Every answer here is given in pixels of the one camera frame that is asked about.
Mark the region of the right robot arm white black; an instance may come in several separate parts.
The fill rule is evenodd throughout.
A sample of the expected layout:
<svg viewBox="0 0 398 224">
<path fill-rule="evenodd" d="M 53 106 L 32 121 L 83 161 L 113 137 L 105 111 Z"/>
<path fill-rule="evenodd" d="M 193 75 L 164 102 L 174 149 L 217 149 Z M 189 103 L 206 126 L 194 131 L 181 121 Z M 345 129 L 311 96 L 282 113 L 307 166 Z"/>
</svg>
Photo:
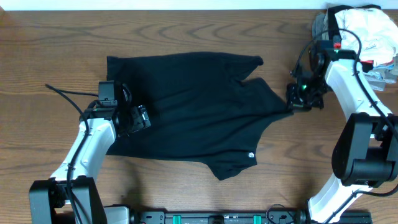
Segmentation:
<svg viewBox="0 0 398 224">
<path fill-rule="evenodd" d="M 338 223 L 360 196 L 388 197 L 397 192 L 374 191 L 397 178 L 397 116 L 384 106 L 366 83 L 358 53 L 331 45 L 308 51 L 311 71 L 301 65 L 287 86 L 287 105 L 294 111 L 324 107 L 323 95 L 333 91 L 346 124 L 332 153 L 333 173 L 322 189 L 307 200 L 295 223 Z"/>
</svg>

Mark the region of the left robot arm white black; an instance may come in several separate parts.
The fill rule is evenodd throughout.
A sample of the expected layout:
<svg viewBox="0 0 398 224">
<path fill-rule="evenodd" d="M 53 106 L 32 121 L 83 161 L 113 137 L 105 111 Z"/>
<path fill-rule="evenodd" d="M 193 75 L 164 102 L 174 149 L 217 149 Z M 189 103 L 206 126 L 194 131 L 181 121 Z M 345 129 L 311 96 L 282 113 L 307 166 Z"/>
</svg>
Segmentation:
<svg viewBox="0 0 398 224">
<path fill-rule="evenodd" d="M 36 180 L 29 189 L 33 223 L 130 223 L 126 205 L 105 207 L 96 179 L 110 146 L 121 134 L 150 126 L 143 105 L 87 108 L 78 136 L 59 168 L 47 180 Z"/>
</svg>

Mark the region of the black t-shirt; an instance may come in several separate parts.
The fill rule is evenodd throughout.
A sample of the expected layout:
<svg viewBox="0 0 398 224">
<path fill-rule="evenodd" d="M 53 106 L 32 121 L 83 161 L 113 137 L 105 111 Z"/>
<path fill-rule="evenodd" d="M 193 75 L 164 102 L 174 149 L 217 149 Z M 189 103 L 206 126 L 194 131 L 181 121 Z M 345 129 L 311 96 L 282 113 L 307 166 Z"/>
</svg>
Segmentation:
<svg viewBox="0 0 398 224">
<path fill-rule="evenodd" d="M 259 56 L 192 52 L 107 58 L 107 78 L 127 85 L 150 126 L 118 137 L 111 156 L 201 162 L 219 180 L 255 166 L 257 144 L 292 114 L 261 78 Z"/>
</svg>

